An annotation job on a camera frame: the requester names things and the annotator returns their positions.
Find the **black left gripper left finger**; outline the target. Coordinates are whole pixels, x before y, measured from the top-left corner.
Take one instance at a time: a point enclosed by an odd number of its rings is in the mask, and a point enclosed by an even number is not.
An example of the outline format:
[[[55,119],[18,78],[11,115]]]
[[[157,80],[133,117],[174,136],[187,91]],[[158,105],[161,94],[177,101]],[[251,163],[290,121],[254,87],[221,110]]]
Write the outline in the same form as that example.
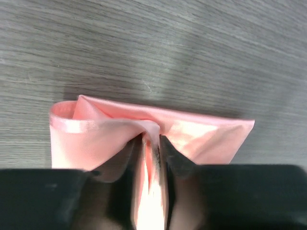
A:
[[[93,171],[2,169],[3,230],[131,230],[140,136]]]

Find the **pink satin napkin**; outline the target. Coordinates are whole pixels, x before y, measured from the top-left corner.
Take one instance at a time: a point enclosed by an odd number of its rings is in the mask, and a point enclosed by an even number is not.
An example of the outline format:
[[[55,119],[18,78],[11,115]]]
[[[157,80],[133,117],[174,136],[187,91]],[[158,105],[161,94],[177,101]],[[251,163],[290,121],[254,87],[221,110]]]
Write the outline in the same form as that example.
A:
[[[137,230],[165,230],[167,170],[228,164],[254,127],[239,120],[80,95],[49,112],[52,168],[97,170],[102,182],[135,171],[131,220]]]

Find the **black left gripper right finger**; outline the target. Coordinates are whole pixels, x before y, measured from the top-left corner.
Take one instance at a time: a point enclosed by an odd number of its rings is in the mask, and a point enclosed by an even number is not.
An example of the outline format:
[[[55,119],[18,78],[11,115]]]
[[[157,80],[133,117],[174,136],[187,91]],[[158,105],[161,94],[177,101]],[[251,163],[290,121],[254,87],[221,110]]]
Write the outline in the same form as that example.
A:
[[[197,165],[165,137],[170,230],[304,230],[307,174],[289,164]]]

